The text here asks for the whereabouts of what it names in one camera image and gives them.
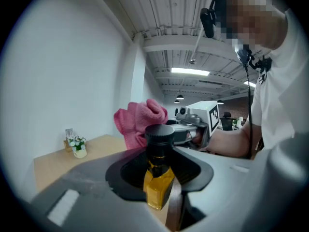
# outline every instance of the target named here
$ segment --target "black bottle cap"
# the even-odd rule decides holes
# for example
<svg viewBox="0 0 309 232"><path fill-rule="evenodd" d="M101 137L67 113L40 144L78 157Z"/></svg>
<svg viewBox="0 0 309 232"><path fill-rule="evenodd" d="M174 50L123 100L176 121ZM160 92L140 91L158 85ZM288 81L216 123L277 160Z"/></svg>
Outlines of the black bottle cap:
<svg viewBox="0 0 309 232"><path fill-rule="evenodd" d="M168 125L151 125L145 129L147 144L152 145L171 145L174 141L175 130Z"/></svg>

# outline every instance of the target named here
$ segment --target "white t-shirt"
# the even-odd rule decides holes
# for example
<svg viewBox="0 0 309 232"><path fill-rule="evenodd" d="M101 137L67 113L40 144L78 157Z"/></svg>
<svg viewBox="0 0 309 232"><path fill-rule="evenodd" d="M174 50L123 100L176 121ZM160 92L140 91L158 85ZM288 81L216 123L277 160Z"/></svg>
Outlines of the white t-shirt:
<svg viewBox="0 0 309 232"><path fill-rule="evenodd" d="M260 74L251 106L252 123L262 127L266 149L309 131L309 48L306 35L291 10L282 45L271 51L271 69ZM266 78L261 83L262 75Z"/></svg>

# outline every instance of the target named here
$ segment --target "white pillar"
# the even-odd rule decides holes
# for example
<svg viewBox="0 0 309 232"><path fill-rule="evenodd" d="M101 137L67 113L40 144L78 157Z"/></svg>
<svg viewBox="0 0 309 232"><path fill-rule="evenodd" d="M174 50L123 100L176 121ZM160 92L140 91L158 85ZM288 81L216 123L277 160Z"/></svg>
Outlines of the white pillar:
<svg viewBox="0 0 309 232"><path fill-rule="evenodd" d="M129 102L141 102L143 95L146 53L143 50L144 37L135 35L125 57L120 79L119 108L127 108Z"/></svg>

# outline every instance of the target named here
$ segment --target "ceiling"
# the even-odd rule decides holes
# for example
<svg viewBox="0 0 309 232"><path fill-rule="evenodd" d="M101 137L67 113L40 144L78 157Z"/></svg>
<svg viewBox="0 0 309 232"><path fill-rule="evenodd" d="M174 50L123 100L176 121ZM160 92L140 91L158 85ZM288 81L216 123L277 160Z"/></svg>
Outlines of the ceiling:
<svg viewBox="0 0 309 232"><path fill-rule="evenodd" d="M145 38L147 67L165 95L197 96L203 99L228 99L245 95L246 72L230 43L216 30L213 39L204 32L197 47L195 65L189 60L201 29L199 12L211 0L104 0L127 33L138 32ZM253 50L256 60L269 51ZM205 77L174 74L172 67L210 71ZM250 80L256 83L258 72L249 68Z"/></svg>

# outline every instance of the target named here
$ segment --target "brick wall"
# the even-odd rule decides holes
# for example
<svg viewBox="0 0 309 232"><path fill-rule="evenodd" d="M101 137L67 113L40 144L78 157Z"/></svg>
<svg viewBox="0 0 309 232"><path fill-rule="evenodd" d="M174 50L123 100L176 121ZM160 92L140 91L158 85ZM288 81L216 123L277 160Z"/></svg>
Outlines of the brick wall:
<svg viewBox="0 0 309 232"><path fill-rule="evenodd" d="M247 119L248 116L248 97L241 97L237 99L223 101L223 105L219 106L220 117L223 116L224 112L230 112L232 118L243 117Z"/></svg>

